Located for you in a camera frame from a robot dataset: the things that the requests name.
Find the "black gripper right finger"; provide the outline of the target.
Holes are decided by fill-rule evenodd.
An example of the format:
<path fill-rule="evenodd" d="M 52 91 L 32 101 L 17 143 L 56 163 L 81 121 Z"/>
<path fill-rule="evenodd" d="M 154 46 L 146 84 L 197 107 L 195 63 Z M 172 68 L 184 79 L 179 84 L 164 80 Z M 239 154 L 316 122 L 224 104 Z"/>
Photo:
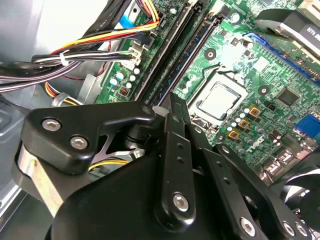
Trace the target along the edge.
<path fill-rule="evenodd" d="M 196 162 L 215 188 L 227 240 L 310 240 L 312 234 L 281 199 L 226 144 L 212 146 L 191 123 L 187 103 L 181 113 L 195 147 Z"/>

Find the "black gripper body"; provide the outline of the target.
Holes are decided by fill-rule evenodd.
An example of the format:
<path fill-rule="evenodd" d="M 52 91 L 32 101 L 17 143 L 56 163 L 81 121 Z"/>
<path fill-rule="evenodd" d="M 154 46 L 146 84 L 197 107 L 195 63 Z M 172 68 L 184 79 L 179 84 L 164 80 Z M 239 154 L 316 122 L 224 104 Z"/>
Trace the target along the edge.
<path fill-rule="evenodd" d="M 159 159 L 137 162 L 74 192 L 60 207 L 51 240 L 233 240 L 222 205 L 208 192 L 206 178 L 194 173 L 196 218 L 184 232 L 169 232 L 155 216 Z"/>

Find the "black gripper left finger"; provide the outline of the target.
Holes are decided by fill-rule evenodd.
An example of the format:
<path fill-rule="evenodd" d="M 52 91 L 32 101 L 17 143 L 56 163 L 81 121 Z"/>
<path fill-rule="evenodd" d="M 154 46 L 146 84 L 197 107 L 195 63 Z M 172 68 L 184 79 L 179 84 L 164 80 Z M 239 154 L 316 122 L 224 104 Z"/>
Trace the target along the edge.
<path fill-rule="evenodd" d="M 192 148 L 181 98 L 155 113 L 138 101 L 42 108 L 24 119 L 14 167 L 18 185 L 54 219 L 76 191 L 144 157 L 159 160 L 154 214 L 167 230 L 196 219 Z"/>

